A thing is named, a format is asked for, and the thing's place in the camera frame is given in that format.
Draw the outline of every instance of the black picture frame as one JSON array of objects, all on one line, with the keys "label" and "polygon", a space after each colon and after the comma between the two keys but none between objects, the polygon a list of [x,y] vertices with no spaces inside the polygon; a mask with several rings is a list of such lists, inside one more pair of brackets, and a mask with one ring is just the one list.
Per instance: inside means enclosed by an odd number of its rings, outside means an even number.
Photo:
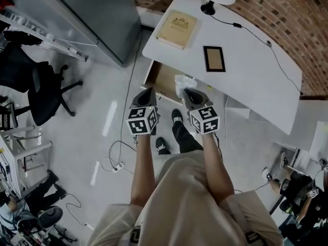
[{"label": "black picture frame", "polygon": [[[223,51],[222,47],[209,47],[209,46],[203,46],[204,49],[204,56],[205,56],[205,64],[206,64],[206,71],[207,72],[225,72],[226,71],[226,66],[224,64],[224,58],[223,58]],[[222,69],[210,69],[209,65],[209,57],[207,55],[207,50],[208,49],[216,49],[220,51],[220,56],[221,56],[221,62],[222,62]]]}]

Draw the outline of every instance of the metal rack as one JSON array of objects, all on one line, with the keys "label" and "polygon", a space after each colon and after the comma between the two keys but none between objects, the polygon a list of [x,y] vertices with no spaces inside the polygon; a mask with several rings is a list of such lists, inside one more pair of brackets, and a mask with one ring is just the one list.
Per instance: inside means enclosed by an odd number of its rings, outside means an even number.
[{"label": "metal rack", "polygon": [[23,31],[41,39],[43,42],[39,46],[42,48],[59,51],[63,54],[73,56],[84,62],[86,62],[88,59],[88,56],[82,54],[72,46],[67,45],[64,41],[56,39],[51,33],[47,33],[32,21],[20,15],[6,11],[5,14],[0,14],[0,21],[10,24],[10,30]]}]

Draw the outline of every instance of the lamp base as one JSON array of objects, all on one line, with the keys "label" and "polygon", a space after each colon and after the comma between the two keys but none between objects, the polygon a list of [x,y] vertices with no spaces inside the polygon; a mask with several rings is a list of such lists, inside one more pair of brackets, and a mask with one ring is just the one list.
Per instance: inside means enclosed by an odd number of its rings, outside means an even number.
[{"label": "lamp base", "polygon": [[200,7],[200,9],[204,14],[214,15],[215,9],[214,9],[213,5],[214,5],[214,2],[210,0],[206,4],[202,5]]}]

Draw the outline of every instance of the black pants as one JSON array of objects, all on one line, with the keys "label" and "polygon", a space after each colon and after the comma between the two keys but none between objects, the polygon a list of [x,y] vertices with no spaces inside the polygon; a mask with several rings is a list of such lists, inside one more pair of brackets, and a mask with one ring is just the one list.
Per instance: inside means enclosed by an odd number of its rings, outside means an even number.
[{"label": "black pants", "polygon": [[[187,153],[194,150],[204,150],[201,144],[199,144],[194,137],[185,128],[182,122],[175,122],[172,127],[172,132],[175,140],[180,147],[180,153]],[[159,155],[170,154],[168,149],[162,149],[158,152]]]},{"label": "black pants", "polygon": [[54,194],[44,197],[53,184],[55,184],[54,179],[48,178],[44,183],[41,183],[35,188],[25,199],[34,216],[37,216],[39,211],[56,203],[62,196],[60,192],[56,191]]}]

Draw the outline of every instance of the sneaker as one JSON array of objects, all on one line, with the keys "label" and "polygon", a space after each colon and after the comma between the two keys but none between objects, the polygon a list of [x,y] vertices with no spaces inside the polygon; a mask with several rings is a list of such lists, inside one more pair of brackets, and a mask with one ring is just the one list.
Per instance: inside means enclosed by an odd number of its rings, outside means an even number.
[{"label": "sneaker", "polygon": [[325,172],[328,172],[328,162],[325,158],[321,158],[319,159],[320,165],[321,165],[321,169]]},{"label": "sneaker", "polygon": [[280,167],[282,169],[285,169],[288,165],[288,159],[287,159],[287,156],[286,156],[286,152],[282,152],[281,155],[280,155]]},{"label": "sneaker", "polygon": [[159,152],[162,149],[166,149],[166,142],[164,138],[159,137],[156,139],[156,150]]},{"label": "sneaker", "polygon": [[270,174],[270,171],[268,168],[264,168],[264,170],[262,171],[262,177],[264,178],[264,180],[266,182],[269,182],[270,180],[272,180],[272,175]]},{"label": "sneaker", "polygon": [[180,121],[183,123],[183,117],[182,117],[180,110],[174,109],[172,111],[172,120],[173,120],[173,123],[176,123],[177,121]]},{"label": "sneaker", "polygon": [[52,178],[54,180],[54,183],[59,181],[59,178],[55,173],[53,173],[51,170],[47,170],[49,178]]},{"label": "sneaker", "polygon": [[60,199],[65,198],[65,196],[66,196],[66,194],[67,194],[66,190],[64,190],[64,189],[63,189],[61,186],[59,186],[58,184],[54,184],[53,186],[56,188],[57,192],[59,193],[59,195],[60,195]]}]

